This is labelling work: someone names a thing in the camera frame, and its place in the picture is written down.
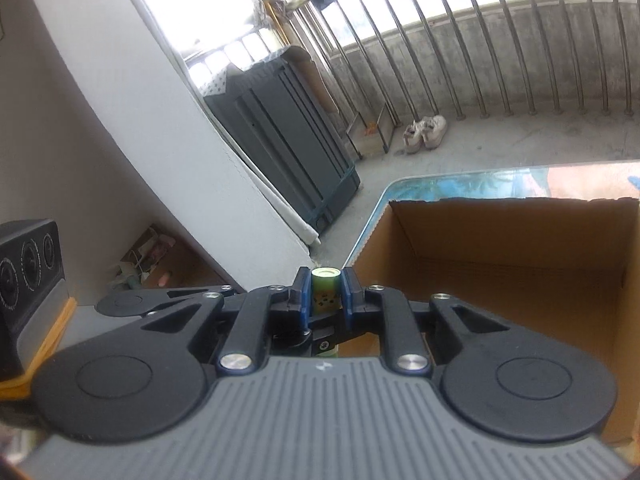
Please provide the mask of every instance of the open cardboard box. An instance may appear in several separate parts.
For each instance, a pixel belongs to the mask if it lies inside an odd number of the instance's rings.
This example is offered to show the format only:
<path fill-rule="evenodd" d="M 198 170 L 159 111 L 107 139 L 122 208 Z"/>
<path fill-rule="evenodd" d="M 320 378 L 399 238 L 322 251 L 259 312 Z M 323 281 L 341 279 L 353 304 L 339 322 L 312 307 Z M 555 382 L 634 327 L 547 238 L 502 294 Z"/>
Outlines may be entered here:
<path fill-rule="evenodd" d="M 391 202 L 353 267 L 410 300 L 446 292 L 581 348 L 618 382 L 603 439 L 634 435 L 640 404 L 638 200 Z M 375 354 L 366 335 L 340 355 Z"/>

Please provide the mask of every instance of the green object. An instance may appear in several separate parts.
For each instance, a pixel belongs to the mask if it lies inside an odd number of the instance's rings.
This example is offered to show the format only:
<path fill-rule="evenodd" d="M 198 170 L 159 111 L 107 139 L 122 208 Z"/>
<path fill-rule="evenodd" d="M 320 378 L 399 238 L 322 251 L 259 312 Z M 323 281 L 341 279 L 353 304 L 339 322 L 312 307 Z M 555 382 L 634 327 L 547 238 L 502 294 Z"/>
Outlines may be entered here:
<path fill-rule="evenodd" d="M 318 267 L 311 271 L 314 314 L 325 314 L 340 308 L 340 269 Z"/>
<path fill-rule="evenodd" d="M 319 353 L 318 357 L 338 357 L 338 346 L 340 345 L 336 345 L 331 350 L 327 350 L 326 352 Z"/>

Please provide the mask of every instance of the black speaker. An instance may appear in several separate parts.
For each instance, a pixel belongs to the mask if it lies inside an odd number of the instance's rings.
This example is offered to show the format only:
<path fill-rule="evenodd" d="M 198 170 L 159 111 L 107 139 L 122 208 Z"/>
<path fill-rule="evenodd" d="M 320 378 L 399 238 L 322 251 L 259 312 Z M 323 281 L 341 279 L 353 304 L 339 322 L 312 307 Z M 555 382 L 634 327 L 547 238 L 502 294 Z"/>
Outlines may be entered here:
<path fill-rule="evenodd" d="M 56 223 L 0 225 L 0 381 L 29 367 L 68 298 Z"/>

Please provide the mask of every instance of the small green cylinder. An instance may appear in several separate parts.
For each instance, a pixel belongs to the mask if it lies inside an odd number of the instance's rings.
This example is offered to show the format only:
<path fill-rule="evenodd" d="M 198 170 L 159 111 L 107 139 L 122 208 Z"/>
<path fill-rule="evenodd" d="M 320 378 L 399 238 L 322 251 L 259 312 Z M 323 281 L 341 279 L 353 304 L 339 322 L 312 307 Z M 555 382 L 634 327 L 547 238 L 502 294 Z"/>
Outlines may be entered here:
<path fill-rule="evenodd" d="M 313 314 L 325 314 L 340 308 L 340 269 L 318 267 L 311 271 Z"/>

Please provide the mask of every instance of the cluttered items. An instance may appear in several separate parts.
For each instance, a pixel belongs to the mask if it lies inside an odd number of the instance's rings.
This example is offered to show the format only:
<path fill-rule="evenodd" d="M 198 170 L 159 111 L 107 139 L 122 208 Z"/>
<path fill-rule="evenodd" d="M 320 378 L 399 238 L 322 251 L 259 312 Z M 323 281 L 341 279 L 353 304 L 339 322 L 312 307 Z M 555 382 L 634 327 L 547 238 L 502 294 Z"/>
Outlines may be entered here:
<path fill-rule="evenodd" d="M 118 263 L 108 287 L 120 290 L 222 285 L 225 280 L 180 238 L 149 226 Z"/>

